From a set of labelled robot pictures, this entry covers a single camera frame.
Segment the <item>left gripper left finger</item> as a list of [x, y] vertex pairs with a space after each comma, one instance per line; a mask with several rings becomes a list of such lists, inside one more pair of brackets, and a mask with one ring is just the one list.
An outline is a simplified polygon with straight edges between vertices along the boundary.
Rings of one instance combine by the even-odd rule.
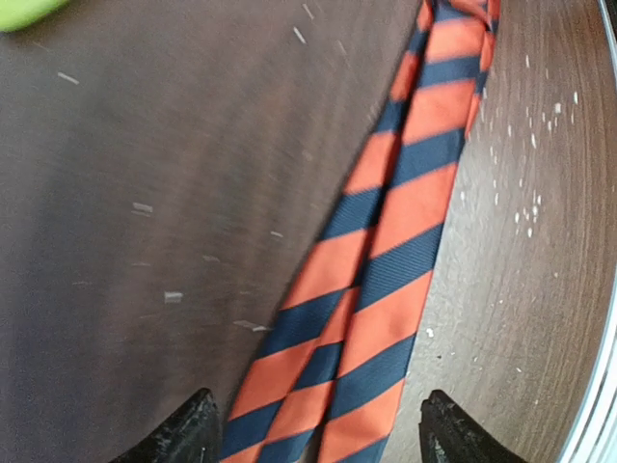
[[222, 426], [214, 395], [201, 388], [111, 463], [218, 462], [221, 441]]

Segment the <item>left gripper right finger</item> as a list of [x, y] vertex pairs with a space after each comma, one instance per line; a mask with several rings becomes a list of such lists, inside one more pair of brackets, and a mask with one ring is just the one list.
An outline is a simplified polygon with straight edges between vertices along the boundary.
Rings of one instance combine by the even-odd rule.
[[524, 463], [444, 391], [433, 390], [422, 401], [420, 411], [423, 463]]

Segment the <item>red navy striped tie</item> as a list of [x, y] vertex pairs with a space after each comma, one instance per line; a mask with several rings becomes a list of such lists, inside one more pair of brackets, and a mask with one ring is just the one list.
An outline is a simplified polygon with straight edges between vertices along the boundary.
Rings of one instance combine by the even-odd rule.
[[228, 416], [224, 462], [380, 460], [399, 409], [497, 1], [424, 1], [379, 121]]

